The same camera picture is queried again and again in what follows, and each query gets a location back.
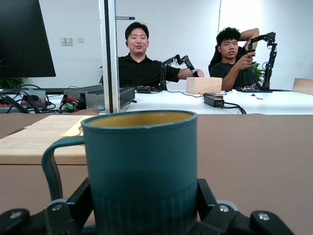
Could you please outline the curly haired man black shirt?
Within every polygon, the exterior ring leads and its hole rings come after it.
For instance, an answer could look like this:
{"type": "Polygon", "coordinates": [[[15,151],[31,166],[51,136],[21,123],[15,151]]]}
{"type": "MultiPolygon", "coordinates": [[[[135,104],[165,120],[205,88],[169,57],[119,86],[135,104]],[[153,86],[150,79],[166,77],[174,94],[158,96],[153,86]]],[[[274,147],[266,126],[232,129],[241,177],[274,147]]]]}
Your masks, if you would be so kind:
{"type": "Polygon", "coordinates": [[[223,91],[247,86],[260,89],[251,68],[255,52],[248,52],[249,43],[259,35],[258,28],[239,32],[232,27],[224,28],[217,35],[217,51],[221,60],[211,67],[210,76],[222,78],[223,91]]]}

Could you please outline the man in black polo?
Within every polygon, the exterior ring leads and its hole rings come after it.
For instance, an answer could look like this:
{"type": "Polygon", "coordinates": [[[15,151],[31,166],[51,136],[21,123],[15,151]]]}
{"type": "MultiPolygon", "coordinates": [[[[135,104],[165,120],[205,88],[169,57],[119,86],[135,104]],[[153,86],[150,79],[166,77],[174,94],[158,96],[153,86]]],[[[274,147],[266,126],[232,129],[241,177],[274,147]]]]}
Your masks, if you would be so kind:
{"type": "Polygon", "coordinates": [[[119,87],[150,86],[157,88],[161,79],[161,62],[146,55],[149,47],[149,30],[139,22],[125,30],[126,47],[129,53],[118,58],[119,87]]]}

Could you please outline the grey control box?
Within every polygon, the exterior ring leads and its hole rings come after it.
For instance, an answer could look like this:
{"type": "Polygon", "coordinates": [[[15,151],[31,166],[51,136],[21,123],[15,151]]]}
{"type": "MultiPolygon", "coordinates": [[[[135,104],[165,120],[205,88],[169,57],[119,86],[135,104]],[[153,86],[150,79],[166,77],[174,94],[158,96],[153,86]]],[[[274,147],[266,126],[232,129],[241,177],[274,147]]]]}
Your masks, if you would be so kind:
{"type": "Polygon", "coordinates": [[[25,108],[33,108],[34,105],[44,108],[46,105],[46,92],[44,90],[20,90],[22,95],[21,105],[25,108]]]}

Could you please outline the light wooden block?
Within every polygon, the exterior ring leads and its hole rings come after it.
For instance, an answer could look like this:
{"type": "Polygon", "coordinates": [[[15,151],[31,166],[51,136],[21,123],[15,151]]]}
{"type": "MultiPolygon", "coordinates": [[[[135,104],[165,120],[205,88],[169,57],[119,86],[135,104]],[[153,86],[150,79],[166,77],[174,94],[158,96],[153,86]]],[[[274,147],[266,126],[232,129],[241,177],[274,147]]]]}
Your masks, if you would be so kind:
{"type": "Polygon", "coordinates": [[[220,77],[188,77],[186,92],[189,94],[220,93],[222,78],[220,77]]]}

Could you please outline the black power adapter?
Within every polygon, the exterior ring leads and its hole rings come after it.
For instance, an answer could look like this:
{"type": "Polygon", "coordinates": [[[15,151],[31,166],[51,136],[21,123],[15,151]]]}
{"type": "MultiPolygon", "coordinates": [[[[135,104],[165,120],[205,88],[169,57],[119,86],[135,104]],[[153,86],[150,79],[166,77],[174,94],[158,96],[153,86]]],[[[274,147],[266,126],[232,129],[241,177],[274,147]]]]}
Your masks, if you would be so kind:
{"type": "Polygon", "coordinates": [[[223,96],[220,94],[204,93],[203,101],[205,104],[211,107],[218,107],[218,108],[224,107],[224,99],[223,99],[223,96]]]}

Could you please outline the aluminium frame post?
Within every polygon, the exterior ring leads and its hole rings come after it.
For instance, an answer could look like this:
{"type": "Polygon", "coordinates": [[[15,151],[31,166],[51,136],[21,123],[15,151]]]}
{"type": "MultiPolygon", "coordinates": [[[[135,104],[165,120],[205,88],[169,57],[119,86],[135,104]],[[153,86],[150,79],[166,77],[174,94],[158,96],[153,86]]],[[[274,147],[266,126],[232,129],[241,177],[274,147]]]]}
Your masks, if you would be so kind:
{"type": "Polygon", "coordinates": [[[115,0],[99,0],[105,113],[118,113],[119,79],[115,0]]]}

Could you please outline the grey metal enclosure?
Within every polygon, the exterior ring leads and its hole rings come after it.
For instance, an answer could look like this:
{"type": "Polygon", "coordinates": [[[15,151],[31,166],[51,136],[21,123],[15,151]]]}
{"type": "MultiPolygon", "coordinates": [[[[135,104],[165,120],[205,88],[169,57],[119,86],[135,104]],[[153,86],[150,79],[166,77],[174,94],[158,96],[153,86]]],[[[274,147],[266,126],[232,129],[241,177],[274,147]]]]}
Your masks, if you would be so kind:
{"type": "Polygon", "coordinates": [[[64,90],[68,103],[73,104],[74,108],[79,110],[95,108],[98,110],[105,109],[103,90],[87,90],[87,89],[67,89],[64,90]]]}

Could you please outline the black computer monitor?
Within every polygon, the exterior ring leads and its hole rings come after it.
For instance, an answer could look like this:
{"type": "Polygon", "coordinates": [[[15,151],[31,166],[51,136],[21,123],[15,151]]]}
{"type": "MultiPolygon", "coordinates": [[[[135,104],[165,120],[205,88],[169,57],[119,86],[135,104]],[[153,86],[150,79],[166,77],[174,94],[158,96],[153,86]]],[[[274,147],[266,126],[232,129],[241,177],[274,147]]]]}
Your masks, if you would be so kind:
{"type": "Polygon", "coordinates": [[[55,76],[39,0],[0,0],[0,78],[55,76]]]}

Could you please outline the bamboo cutting board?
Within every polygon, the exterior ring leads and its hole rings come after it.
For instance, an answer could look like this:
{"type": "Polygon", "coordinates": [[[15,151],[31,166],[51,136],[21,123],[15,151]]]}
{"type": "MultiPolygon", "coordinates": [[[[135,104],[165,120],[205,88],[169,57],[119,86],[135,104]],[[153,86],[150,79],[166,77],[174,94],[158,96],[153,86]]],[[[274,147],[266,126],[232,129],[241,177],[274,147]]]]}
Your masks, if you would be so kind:
{"type": "Polygon", "coordinates": [[[0,139],[0,165],[40,165],[46,149],[86,118],[86,115],[51,115],[0,139]]]}

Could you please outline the black flat electronics box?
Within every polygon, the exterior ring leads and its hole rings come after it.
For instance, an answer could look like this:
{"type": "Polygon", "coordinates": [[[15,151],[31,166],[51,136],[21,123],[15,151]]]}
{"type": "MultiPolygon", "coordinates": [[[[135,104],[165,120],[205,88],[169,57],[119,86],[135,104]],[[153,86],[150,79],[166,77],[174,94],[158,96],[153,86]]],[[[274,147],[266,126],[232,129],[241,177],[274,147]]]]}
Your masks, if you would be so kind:
{"type": "MultiPolygon", "coordinates": [[[[81,88],[86,91],[85,100],[87,108],[96,108],[98,110],[105,109],[104,88],[103,85],[94,85],[81,88]]],[[[119,104],[123,108],[135,100],[135,88],[120,88],[119,89],[119,104]]]]}

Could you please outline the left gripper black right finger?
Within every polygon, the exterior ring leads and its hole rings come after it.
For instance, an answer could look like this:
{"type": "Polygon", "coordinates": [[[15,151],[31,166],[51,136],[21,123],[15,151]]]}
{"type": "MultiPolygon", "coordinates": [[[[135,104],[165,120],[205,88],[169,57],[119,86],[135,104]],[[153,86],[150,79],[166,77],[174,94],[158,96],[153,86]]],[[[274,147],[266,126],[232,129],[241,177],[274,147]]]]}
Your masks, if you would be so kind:
{"type": "Polygon", "coordinates": [[[207,181],[198,179],[197,212],[200,221],[193,235],[293,235],[276,214],[254,211],[245,216],[225,203],[218,203],[207,181]]]}

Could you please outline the green potted plant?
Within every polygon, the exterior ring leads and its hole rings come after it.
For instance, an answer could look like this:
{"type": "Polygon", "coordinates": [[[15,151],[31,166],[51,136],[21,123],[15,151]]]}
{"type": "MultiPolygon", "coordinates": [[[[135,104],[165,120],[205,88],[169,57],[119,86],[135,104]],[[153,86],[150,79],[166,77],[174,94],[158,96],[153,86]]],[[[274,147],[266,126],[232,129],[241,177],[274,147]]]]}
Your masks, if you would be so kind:
{"type": "Polygon", "coordinates": [[[252,68],[252,70],[254,72],[254,75],[256,77],[256,80],[257,80],[258,84],[260,86],[262,86],[263,82],[264,82],[264,70],[259,68],[259,65],[260,64],[257,63],[257,62],[252,62],[251,63],[251,68],[252,68]]]}
{"type": "Polygon", "coordinates": [[[16,89],[24,84],[25,77],[7,77],[0,78],[0,89],[16,89]]]}

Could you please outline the yellow plastic knife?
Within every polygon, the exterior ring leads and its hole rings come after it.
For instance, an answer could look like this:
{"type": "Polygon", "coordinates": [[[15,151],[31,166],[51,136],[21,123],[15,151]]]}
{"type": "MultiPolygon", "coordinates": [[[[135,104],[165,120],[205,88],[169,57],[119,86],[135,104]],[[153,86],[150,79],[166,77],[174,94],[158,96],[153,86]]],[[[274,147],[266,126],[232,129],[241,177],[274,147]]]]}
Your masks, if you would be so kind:
{"type": "Polygon", "coordinates": [[[81,133],[81,131],[80,131],[81,122],[82,122],[83,120],[88,119],[88,118],[90,118],[90,116],[83,116],[83,117],[73,126],[73,132],[72,132],[72,134],[73,134],[74,136],[80,135],[80,133],[81,133]]]}

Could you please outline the white desk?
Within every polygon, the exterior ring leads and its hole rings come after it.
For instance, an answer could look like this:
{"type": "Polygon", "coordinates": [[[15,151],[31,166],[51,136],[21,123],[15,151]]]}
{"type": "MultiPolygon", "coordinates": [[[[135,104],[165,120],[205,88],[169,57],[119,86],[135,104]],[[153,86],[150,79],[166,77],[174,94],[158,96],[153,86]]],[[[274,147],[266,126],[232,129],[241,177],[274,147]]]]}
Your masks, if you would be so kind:
{"type": "Polygon", "coordinates": [[[240,114],[241,106],[247,114],[313,115],[313,95],[278,91],[272,93],[227,92],[223,95],[224,108],[214,108],[204,103],[203,97],[185,92],[159,92],[136,94],[136,103],[121,108],[122,112],[140,110],[188,110],[198,114],[240,114]]]}

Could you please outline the light wooden board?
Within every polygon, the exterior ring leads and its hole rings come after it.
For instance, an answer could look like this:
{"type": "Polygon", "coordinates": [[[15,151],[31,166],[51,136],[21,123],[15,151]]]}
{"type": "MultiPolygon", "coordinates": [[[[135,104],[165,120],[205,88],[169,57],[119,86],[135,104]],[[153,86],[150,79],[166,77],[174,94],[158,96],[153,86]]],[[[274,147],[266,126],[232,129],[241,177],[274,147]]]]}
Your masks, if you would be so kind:
{"type": "Polygon", "coordinates": [[[313,78],[295,78],[292,91],[313,95],[313,78]]]}

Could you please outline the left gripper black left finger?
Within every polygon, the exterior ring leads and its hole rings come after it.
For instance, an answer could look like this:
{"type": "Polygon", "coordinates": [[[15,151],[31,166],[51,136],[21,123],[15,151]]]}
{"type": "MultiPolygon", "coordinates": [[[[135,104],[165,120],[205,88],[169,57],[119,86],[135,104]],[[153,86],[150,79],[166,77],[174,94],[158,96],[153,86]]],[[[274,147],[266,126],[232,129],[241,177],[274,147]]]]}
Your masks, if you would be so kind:
{"type": "Polygon", "coordinates": [[[58,199],[41,212],[12,209],[0,214],[0,235],[94,235],[85,223],[93,211],[89,178],[68,199],[58,199]]]}

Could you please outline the teal cup with handle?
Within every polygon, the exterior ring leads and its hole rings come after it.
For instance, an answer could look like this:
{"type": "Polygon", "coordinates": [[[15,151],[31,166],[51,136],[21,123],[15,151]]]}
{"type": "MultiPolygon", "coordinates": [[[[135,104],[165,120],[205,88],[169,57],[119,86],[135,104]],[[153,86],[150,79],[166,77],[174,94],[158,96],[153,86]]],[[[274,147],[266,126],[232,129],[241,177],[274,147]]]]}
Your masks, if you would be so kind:
{"type": "Polygon", "coordinates": [[[97,235],[187,235],[196,221],[197,114],[137,111],[90,117],[53,143],[42,167],[61,197],[54,150],[84,145],[97,235]]]}

